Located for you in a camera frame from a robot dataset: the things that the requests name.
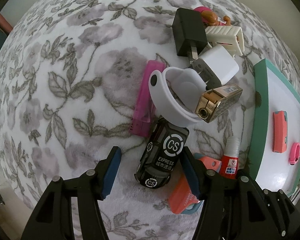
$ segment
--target red bottle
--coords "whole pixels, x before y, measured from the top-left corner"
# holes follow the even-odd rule
[[[219,174],[228,179],[235,179],[238,171],[240,140],[235,136],[227,139],[225,153],[221,159]]]

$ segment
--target toy car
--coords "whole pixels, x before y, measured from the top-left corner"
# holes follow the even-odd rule
[[[273,113],[274,136],[273,152],[283,153],[287,150],[288,141],[288,117],[286,111],[277,111]]]
[[[170,180],[179,154],[188,138],[189,130],[159,119],[134,174],[145,187],[159,188]]]
[[[300,158],[300,143],[293,143],[290,155],[289,155],[289,163],[290,165],[295,165]]]

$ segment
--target white strap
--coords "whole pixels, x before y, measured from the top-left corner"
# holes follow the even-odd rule
[[[173,98],[167,80],[171,84],[171,89],[190,111],[182,108]],[[162,73],[155,70],[150,75],[149,90],[159,114],[168,122],[179,127],[203,122],[194,111],[200,96],[206,91],[206,84],[195,70],[176,67],[168,67]]]

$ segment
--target floral fabric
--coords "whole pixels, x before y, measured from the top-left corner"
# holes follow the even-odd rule
[[[146,138],[129,133],[147,60],[186,68],[176,55],[171,25],[179,7],[206,6],[241,26],[246,50],[229,83],[243,88],[239,102],[210,124],[190,128],[186,145],[220,159],[226,139],[249,151],[255,90],[253,65],[272,61],[297,91],[300,67],[286,44],[237,0],[39,0],[15,26],[0,51],[0,168],[31,209],[54,175],[80,176],[112,146],[122,162],[111,194],[99,202],[110,239],[190,239],[199,212],[174,215],[165,187],[140,186],[134,173]],[[81,238],[75,203],[74,228]]]

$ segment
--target white power adapter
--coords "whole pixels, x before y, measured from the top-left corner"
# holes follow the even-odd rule
[[[221,45],[216,45],[193,60],[191,65],[209,89],[225,85],[238,71],[239,65]]]

